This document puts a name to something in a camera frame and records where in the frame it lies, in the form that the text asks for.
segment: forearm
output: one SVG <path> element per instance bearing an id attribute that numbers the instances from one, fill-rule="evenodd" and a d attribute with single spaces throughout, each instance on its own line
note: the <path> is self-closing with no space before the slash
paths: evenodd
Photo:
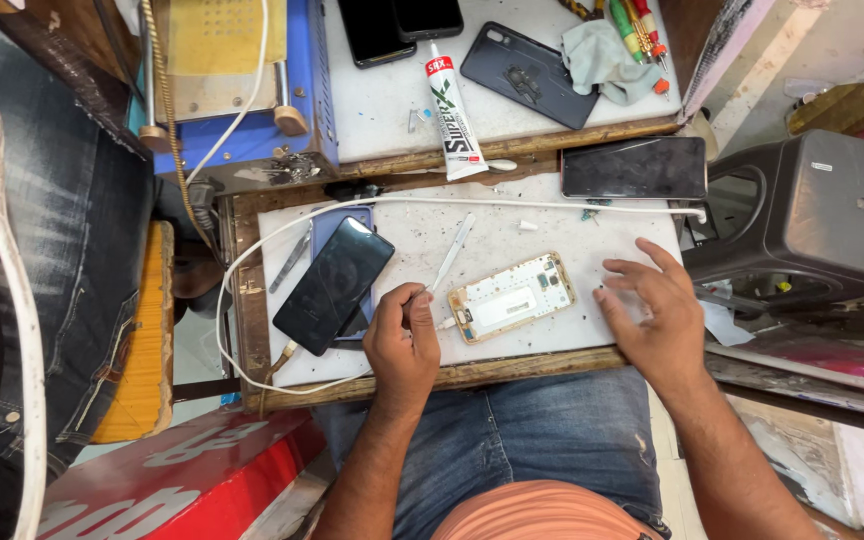
<path id="1" fill-rule="evenodd" d="M 318 520 L 315 540 L 392 538 L 402 463 L 422 409 L 402 413 L 376 399 Z"/>
<path id="2" fill-rule="evenodd" d="M 708 538 L 822 538 L 711 376 L 664 394 Z"/>

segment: denim jeans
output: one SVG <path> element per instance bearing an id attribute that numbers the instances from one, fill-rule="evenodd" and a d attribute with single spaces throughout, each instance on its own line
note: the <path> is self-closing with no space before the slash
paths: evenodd
<path id="1" fill-rule="evenodd" d="M 2 34 L 0 110 L 8 217 L 43 341 L 52 481 L 89 443 L 122 374 L 152 214 L 152 172 Z M 21 471 L 22 371 L 6 287 L 0 271 L 0 459 Z"/>
<path id="2" fill-rule="evenodd" d="M 341 470 L 368 402 L 313 409 Z M 457 505 L 511 482 L 608 497 L 664 538 L 645 380 L 634 367 L 433 392 L 409 443 L 393 537 L 425 540 Z"/>

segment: man's hand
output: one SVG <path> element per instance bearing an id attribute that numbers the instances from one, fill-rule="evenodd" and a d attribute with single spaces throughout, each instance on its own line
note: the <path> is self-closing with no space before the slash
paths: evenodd
<path id="1" fill-rule="evenodd" d="M 421 283 L 404 283 L 382 296 L 362 338 L 375 372 L 375 402 L 396 415 L 422 414 L 439 371 L 439 340 L 429 309 L 432 294 L 423 288 Z"/>
<path id="2" fill-rule="evenodd" d="M 635 240 L 635 245 L 662 271 L 610 258 L 602 261 L 602 266 L 621 276 L 609 276 L 603 282 L 609 288 L 634 290 L 652 309 L 654 318 L 637 325 L 612 291 L 596 289 L 592 296 L 618 348 L 659 396 L 688 391 L 691 384 L 709 376 L 703 363 L 702 306 L 695 300 L 686 269 L 668 251 L 645 238 Z"/>

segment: red sign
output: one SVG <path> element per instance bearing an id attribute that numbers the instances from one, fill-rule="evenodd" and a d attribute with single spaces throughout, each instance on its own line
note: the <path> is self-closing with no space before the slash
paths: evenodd
<path id="1" fill-rule="evenodd" d="M 68 470 L 39 540 L 236 540 L 325 448 L 305 410 L 232 403 Z"/>

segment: white board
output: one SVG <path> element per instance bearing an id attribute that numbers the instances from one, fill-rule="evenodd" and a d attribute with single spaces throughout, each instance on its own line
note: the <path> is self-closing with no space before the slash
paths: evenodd
<path id="1" fill-rule="evenodd" d="M 591 6 L 592 0 L 585 5 Z M 582 23 L 555 0 L 459 0 L 464 30 L 455 37 L 436 39 L 438 53 L 452 57 L 456 71 L 473 46 L 479 30 L 489 21 L 505 25 L 532 40 L 561 50 L 562 34 Z M 659 39 L 668 47 L 666 26 L 658 0 L 649 0 Z M 426 62 L 432 60 L 427 41 L 415 55 L 377 67 L 359 69 L 353 63 L 349 40 L 336 0 L 325 0 L 325 35 L 331 77 L 339 162 L 343 164 L 426 152 L 442 148 L 435 121 L 432 94 L 426 80 Z M 682 107 L 670 47 L 665 63 L 669 72 L 669 101 L 650 94 L 637 103 L 621 106 L 600 97 L 585 127 L 674 115 Z M 479 142 L 507 141 L 547 135 L 569 128 L 459 75 L 462 102 Z M 426 122 L 416 120 L 408 131 L 409 111 L 433 112 Z"/>
<path id="2" fill-rule="evenodd" d="M 557 173 L 506 181 L 494 188 L 470 182 L 412 189 L 393 195 L 576 201 L 562 196 Z M 327 202 L 306 204 L 259 214 L 259 232 L 264 237 L 284 223 L 327 205 Z M 625 201 L 616 202 L 615 205 L 641 209 L 667 208 L 666 201 Z M 654 241 L 681 259 L 675 227 L 668 214 L 602 212 L 595 220 L 582 221 L 582 210 L 578 209 L 382 202 L 375 206 L 374 223 L 378 234 L 395 246 L 395 254 L 375 283 L 376 300 L 405 282 L 432 284 L 469 212 L 476 217 L 475 226 L 448 275 L 435 291 L 435 300 L 431 304 L 437 322 L 450 314 L 446 294 L 451 289 L 548 251 L 557 251 L 561 255 L 565 271 L 575 288 L 577 301 L 559 313 L 475 345 L 463 342 L 457 327 L 440 331 L 438 343 L 442 365 L 614 343 L 615 339 L 592 297 L 593 289 L 601 285 L 605 275 L 602 260 L 627 259 L 652 265 L 648 256 L 635 246 L 638 237 Z M 522 219 L 538 225 L 538 230 L 518 230 L 513 222 Z M 279 274 L 282 264 L 305 232 L 303 227 L 292 227 L 262 246 L 266 284 L 270 284 Z M 270 356 L 274 360 L 279 358 L 288 338 L 272 325 L 272 319 L 306 272 L 309 263 L 309 254 L 306 252 L 275 294 L 267 298 Z M 634 295 L 626 300 L 630 306 L 635 305 Z M 640 309 L 632 311 L 636 316 L 641 316 Z M 288 387 L 333 381 L 366 369 L 368 362 L 361 351 L 329 349 L 325 355 L 316 357 L 307 350 L 297 350 L 292 359 L 273 376 L 273 382 L 277 386 Z"/>

